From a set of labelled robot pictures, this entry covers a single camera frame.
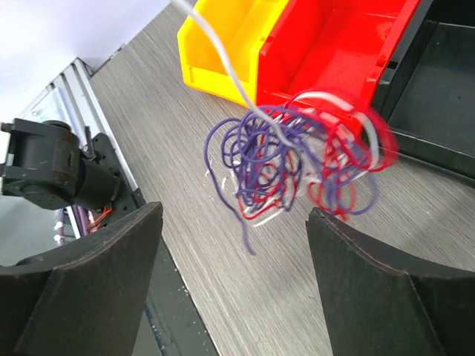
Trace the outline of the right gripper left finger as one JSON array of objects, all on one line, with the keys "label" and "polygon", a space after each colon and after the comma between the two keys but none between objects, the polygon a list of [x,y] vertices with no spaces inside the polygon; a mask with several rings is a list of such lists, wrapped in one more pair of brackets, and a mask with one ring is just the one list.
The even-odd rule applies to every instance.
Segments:
[{"label": "right gripper left finger", "polygon": [[1,269],[3,355],[131,355],[163,227],[150,202]]}]

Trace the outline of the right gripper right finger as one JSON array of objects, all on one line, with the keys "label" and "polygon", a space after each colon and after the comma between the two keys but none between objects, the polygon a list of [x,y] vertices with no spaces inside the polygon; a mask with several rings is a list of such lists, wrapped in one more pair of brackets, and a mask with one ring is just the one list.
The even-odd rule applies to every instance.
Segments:
[{"label": "right gripper right finger", "polygon": [[334,355],[472,355],[474,273],[413,256],[314,208],[306,224]]}]

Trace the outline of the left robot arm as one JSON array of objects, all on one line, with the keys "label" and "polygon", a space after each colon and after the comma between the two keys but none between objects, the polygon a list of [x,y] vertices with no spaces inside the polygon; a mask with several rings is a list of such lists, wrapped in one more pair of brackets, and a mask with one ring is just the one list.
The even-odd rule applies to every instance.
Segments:
[{"label": "left robot arm", "polygon": [[9,134],[5,161],[1,164],[1,194],[21,197],[47,210],[71,205],[95,211],[111,205],[125,188],[122,169],[110,139],[103,133],[86,144],[70,125],[57,121],[3,122]]}]

